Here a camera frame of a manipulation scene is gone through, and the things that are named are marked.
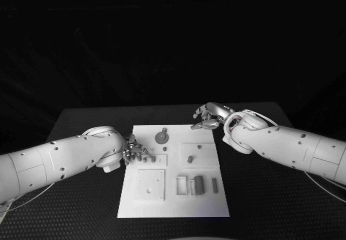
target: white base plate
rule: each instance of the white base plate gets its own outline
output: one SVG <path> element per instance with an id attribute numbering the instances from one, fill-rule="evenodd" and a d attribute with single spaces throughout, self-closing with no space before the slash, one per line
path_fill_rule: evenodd
<path id="1" fill-rule="evenodd" d="M 122 192 L 118 206 L 118 218 L 191 218 L 229 217 L 220 168 L 182 168 L 181 144 L 213 144 L 213 133 L 204 129 L 190 129 L 191 125 L 135 125 L 132 134 L 152 155 L 165 155 L 165 166 L 152 166 L 164 170 L 164 200 L 135 200 L 136 174 L 146 170 L 142 162 L 130 161 L 125 167 Z M 168 141 L 155 142 L 155 134 L 167 128 Z M 204 194 L 190 197 L 190 180 L 203 177 Z M 177 177 L 185 177 L 187 196 L 177 195 Z M 211 178 L 216 178 L 217 193 L 213 193 Z"/>

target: small part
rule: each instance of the small part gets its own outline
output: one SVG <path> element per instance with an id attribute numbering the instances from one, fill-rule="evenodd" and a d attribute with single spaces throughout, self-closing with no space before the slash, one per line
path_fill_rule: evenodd
<path id="1" fill-rule="evenodd" d="M 188 156 L 187 163 L 190 164 L 192 162 L 192 156 Z"/>
<path id="2" fill-rule="evenodd" d="M 194 177 L 194 191 L 195 191 L 195 195 L 204 194 L 204 183 L 203 183 L 201 176 Z"/>
<path id="3" fill-rule="evenodd" d="M 190 192 L 190 196 L 195 197 L 194 180 L 188 181 L 188 192 Z"/>
<path id="4" fill-rule="evenodd" d="M 187 196 L 187 188 L 185 188 L 185 176 L 175 177 L 175 195 Z"/>
<path id="5" fill-rule="evenodd" d="M 216 178 L 211 179 L 211 189 L 213 189 L 213 193 L 216 194 L 217 191 L 217 184 L 216 184 Z"/>
<path id="6" fill-rule="evenodd" d="M 168 141 L 168 134 L 165 127 L 161 129 L 161 131 L 155 134 L 154 140 L 158 144 L 164 144 Z"/>

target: dark tabletop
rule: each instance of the dark tabletop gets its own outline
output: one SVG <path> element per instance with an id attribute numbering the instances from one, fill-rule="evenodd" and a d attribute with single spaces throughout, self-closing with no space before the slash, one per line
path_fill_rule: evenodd
<path id="1" fill-rule="evenodd" d="M 58 116 L 45 142 L 112 126 L 123 135 L 133 125 L 195 124 L 201 104 L 70 108 Z M 249 109 L 292 127 L 275 102 L 224 103 Z M 229 217 L 116 218 L 125 165 L 105 173 L 93 167 L 57 182 L 25 206 L 9 211 L 0 225 L 0 239 L 168 240 L 208 236 L 233 239 L 346 239 L 346 207 L 305 174 L 262 158 L 236 152 L 211 131 L 216 143 Z M 27 193 L 18 206 L 43 190 Z"/>

